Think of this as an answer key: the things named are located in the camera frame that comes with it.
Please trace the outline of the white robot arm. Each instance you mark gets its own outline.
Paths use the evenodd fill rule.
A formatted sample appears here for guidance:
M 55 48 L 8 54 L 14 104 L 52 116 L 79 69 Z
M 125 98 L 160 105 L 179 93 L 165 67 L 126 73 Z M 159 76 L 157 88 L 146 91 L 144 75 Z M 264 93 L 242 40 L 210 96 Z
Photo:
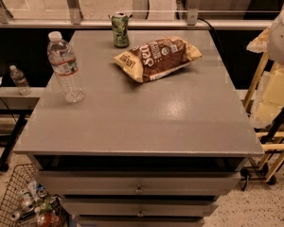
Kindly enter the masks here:
M 272 22 L 267 51 L 271 61 L 284 64 L 284 9 Z

